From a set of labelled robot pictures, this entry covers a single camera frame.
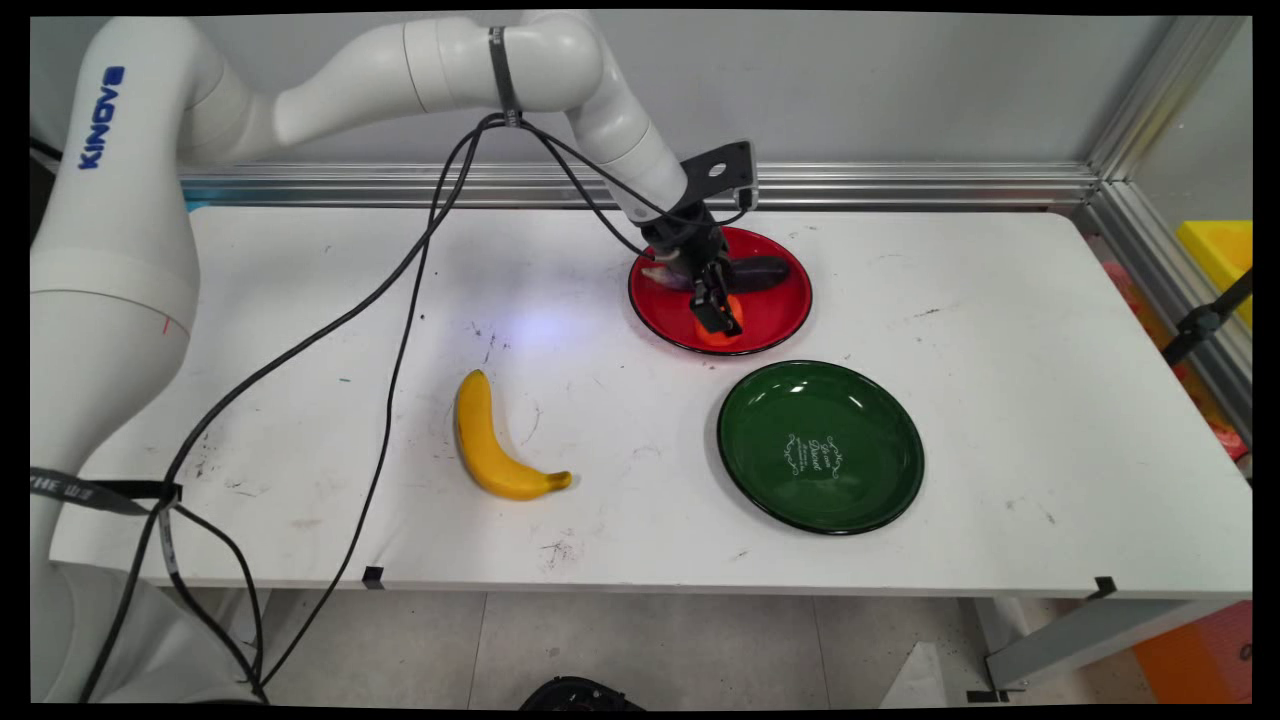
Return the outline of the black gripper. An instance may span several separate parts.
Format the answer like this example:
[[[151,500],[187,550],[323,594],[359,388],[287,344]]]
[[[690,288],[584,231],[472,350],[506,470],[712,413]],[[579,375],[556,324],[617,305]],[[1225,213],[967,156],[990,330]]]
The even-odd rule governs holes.
[[[692,291],[690,309],[707,333],[741,334],[745,309],[733,292],[735,274],[723,231],[703,202],[640,224],[654,264],[641,275],[666,290]]]

